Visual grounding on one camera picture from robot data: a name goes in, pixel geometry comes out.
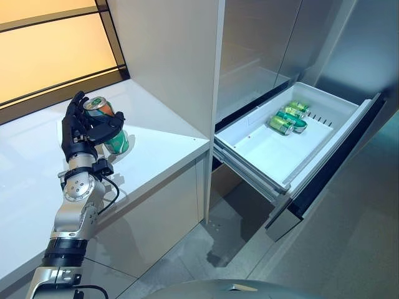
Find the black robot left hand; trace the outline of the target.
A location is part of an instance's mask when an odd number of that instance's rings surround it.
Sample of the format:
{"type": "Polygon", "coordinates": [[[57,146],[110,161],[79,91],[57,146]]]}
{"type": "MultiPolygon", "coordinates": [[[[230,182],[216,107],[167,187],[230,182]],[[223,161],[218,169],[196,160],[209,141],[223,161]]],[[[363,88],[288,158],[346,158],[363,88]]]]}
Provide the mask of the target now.
{"type": "Polygon", "coordinates": [[[87,114],[84,103],[89,98],[83,91],[77,92],[70,101],[62,119],[62,143],[65,160],[76,154],[86,153],[98,158],[95,147],[122,131],[125,117],[123,112],[93,117],[87,114]]]}

